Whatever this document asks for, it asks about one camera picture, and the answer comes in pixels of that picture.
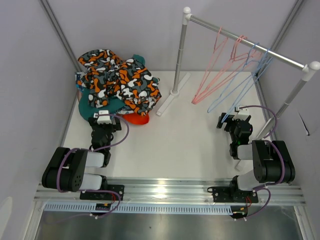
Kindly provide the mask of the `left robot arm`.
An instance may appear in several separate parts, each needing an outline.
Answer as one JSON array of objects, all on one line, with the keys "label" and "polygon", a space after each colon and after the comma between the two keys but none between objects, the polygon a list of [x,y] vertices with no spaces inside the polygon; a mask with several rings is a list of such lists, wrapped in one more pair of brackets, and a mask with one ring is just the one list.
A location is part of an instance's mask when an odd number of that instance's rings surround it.
[{"label": "left robot arm", "polygon": [[92,128],[89,148],[58,147],[41,179],[47,189],[60,193],[79,192],[81,200],[122,201],[124,186],[109,184],[107,177],[87,173],[87,168],[106,168],[111,159],[114,133],[122,129],[125,120],[113,114],[99,114],[89,118]]}]

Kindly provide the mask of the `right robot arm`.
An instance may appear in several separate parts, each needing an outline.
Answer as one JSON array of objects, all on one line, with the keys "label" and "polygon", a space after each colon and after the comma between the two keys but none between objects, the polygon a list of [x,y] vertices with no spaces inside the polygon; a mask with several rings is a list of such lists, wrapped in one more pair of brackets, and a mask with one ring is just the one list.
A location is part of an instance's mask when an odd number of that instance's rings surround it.
[{"label": "right robot arm", "polygon": [[282,140],[250,140],[253,125],[251,115],[221,113],[217,128],[230,134],[230,156],[238,161],[251,161],[253,169],[236,175],[228,186],[211,186],[207,192],[215,203],[250,204],[258,202],[257,192],[262,188],[290,183],[296,171],[286,143]]}]

